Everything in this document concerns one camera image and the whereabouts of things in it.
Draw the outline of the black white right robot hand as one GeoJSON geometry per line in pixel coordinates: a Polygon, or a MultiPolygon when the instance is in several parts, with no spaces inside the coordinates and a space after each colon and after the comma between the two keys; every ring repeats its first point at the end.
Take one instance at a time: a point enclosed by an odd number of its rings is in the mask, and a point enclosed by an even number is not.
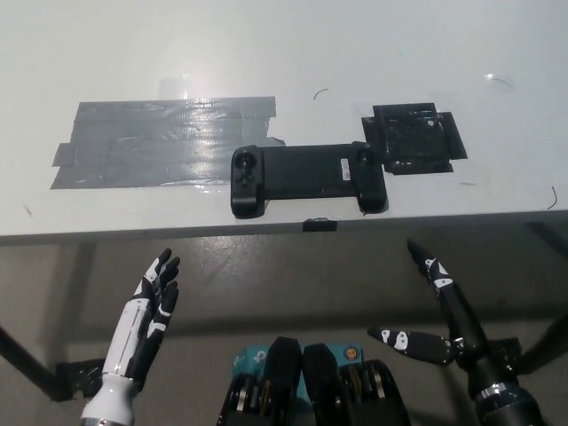
{"type": "Polygon", "coordinates": [[[468,376],[472,398],[517,386],[517,376],[498,360],[462,289],[439,258],[412,239],[407,241],[407,249],[434,292],[449,336],[384,326],[371,326],[367,334],[410,359],[442,367],[456,362],[468,376]]]}

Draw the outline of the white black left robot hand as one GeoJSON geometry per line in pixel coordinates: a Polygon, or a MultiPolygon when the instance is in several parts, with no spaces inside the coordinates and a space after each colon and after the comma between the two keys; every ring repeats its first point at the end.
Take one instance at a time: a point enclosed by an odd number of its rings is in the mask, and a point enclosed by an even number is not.
{"type": "Polygon", "coordinates": [[[124,305],[106,355],[103,376],[126,379],[136,394],[144,388],[178,301],[179,264],[170,248],[155,258],[124,305]]]}

